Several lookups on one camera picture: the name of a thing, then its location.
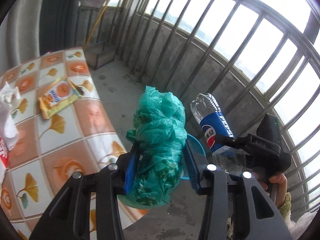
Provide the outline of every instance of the green fuzzy sleeve cuff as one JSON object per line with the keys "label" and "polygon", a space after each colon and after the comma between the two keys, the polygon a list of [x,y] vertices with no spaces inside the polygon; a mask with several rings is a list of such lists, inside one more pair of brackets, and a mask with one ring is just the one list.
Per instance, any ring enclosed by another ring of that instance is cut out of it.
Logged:
{"label": "green fuzzy sleeve cuff", "polygon": [[291,194],[290,192],[287,192],[287,194],[285,194],[284,204],[282,205],[282,207],[279,208],[280,214],[284,219],[289,215],[290,209],[291,209]]}

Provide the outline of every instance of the crumpled plastic bag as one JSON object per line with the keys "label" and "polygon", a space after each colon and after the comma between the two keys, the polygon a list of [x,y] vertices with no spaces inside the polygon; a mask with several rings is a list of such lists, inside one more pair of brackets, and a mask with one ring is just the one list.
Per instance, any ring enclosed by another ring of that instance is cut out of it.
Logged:
{"label": "crumpled plastic bag", "polygon": [[184,106],[176,96],[146,87],[133,116],[135,129],[126,135],[129,141],[139,142],[142,159],[131,191],[118,196],[125,205],[150,209],[170,201],[182,171],[185,120]]}

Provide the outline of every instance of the plastic bottle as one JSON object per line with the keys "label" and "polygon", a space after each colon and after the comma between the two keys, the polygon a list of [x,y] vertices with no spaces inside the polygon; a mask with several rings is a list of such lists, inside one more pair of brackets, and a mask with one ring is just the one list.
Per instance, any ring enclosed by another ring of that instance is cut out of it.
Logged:
{"label": "plastic bottle", "polygon": [[244,152],[215,143],[216,134],[233,137],[215,98],[211,94],[199,94],[196,100],[191,102],[190,107],[193,116],[204,132],[204,137],[213,155],[214,164],[232,174],[241,172],[245,166]]}

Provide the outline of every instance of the blue basket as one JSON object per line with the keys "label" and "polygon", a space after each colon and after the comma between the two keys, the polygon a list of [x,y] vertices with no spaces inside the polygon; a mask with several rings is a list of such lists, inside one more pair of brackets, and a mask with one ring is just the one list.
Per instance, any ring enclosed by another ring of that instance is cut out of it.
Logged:
{"label": "blue basket", "polygon": [[[187,141],[190,142],[192,149],[195,152],[201,153],[203,156],[205,156],[205,151],[204,151],[202,144],[194,136],[192,136],[191,134],[187,134],[186,142]],[[184,163],[183,158],[182,158],[182,173],[181,173],[180,179],[188,179],[189,180],[188,170],[187,170],[186,164]]]}

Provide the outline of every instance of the table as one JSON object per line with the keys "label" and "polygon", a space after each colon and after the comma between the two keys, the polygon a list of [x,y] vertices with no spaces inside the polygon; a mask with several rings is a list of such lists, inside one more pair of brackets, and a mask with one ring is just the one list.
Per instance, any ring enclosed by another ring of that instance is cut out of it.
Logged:
{"label": "table", "polygon": [[[84,95],[51,119],[42,118],[38,97],[60,76],[80,86]],[[23,239],[28,239],[53,197],[75,171],[98,172],[126,153],[92,81],[82,48],[45,54],[0,77],[17,86],[21,103],[11,113],[19,141],[9,153],[1,206]],[[119,203],[123,228],[146,211]],[[96,239],[95,194],[90,204],[90,238]]]}

